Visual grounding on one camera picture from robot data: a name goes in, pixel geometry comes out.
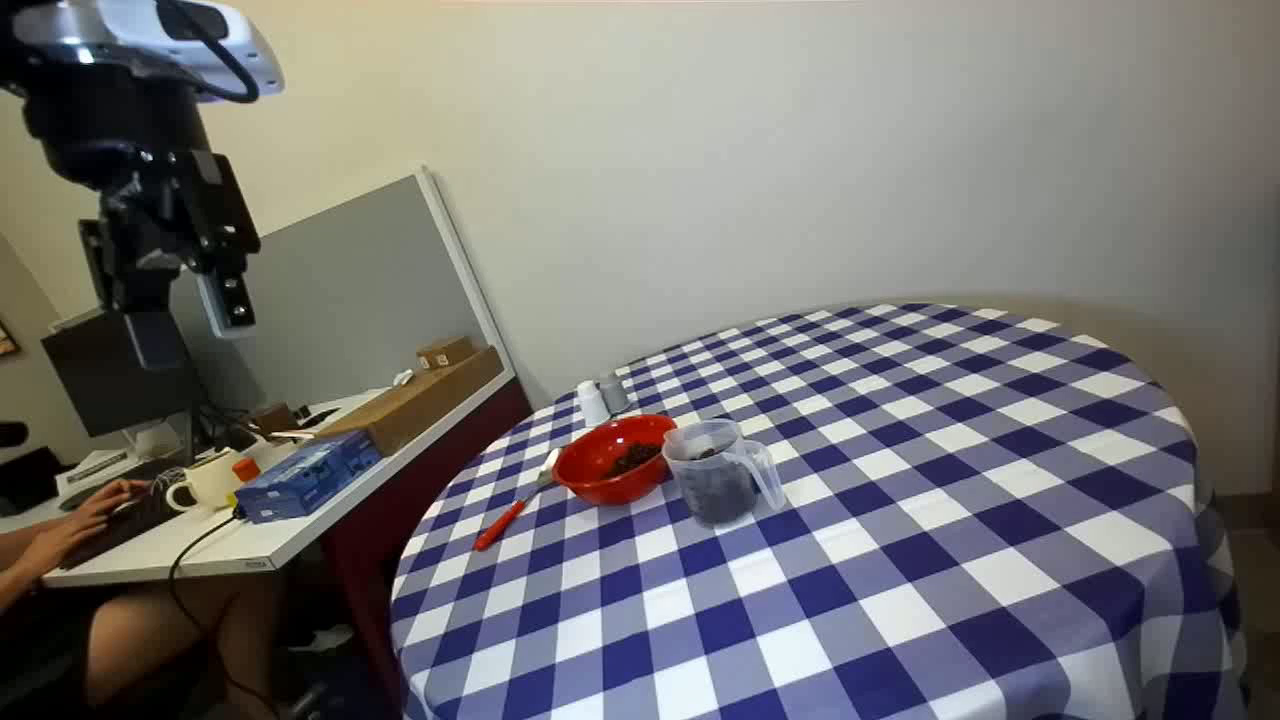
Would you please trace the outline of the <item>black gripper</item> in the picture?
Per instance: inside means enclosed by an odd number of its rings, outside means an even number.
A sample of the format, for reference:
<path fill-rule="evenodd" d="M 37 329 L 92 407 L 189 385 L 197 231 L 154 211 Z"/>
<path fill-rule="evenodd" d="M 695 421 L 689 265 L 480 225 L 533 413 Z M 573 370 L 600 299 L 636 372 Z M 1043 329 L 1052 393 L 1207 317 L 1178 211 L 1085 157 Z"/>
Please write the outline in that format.
<path fill-rule="evenodd" d="M 206 329 L 235 337 L 254 326 L 243 285 L 259 247 L 254 225 L 215 152 L 137 152 L 130 171 L 101 195 L 101 218 L 78 225 L 92 285 L 122 329 L 146 372 L 176 372 L 189 360 L 166 312 L 166 285 L 197 271 Z"/>

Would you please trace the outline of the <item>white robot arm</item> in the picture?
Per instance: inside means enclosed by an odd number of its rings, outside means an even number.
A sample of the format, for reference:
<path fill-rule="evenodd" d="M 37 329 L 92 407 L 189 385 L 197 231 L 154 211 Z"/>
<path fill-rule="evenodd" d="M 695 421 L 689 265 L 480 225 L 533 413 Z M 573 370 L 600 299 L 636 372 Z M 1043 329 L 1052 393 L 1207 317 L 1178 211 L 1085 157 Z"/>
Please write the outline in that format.
<path fill-rule="evenodd" d="M 247 331 L 247 256 L 259 231 L 233 161 L 206 145 L 198 110 L 254 106 L 284 90 L 279 59 L 228 0 L 4 0 L 0 83 L 47 169 L 92 189 L 101 218 L 78 245 L 101 310 L 122 320 L 146 372 L 184 360 L 166 312 L 197 278 L 219 340 Z"/>

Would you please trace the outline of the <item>person's forearm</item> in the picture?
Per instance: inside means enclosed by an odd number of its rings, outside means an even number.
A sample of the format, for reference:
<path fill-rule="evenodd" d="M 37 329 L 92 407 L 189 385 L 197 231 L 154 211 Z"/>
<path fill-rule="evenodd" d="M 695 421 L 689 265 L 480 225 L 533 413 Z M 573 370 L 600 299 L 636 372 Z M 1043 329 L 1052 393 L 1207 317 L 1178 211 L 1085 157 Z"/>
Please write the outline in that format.
<path fill-rule="evenodd" d="M 22 602 L 47 568 L 78 542 L 73 526 L 41 526 L 0 538 L 0 611 Z"/>

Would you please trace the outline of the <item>person's hand on keyboard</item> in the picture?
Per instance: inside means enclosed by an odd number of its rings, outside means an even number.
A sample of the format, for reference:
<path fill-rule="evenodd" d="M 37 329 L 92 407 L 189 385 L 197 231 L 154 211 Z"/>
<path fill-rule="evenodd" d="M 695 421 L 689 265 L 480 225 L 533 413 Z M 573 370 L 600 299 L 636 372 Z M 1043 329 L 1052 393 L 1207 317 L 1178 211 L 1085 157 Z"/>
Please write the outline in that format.
<path fill-rule="evenodd" d="M 146 483 L 143 480 L 110 480 L 104 490 L 94 490 L 73 518 L 62 518 L 56 526 L 56 538 L 62 547 L 76 547 L 78 542 L 94 538 L 108 527 L 108 518 L 122 506 L 130 506 L 137 495 L 143 495 Z"/>

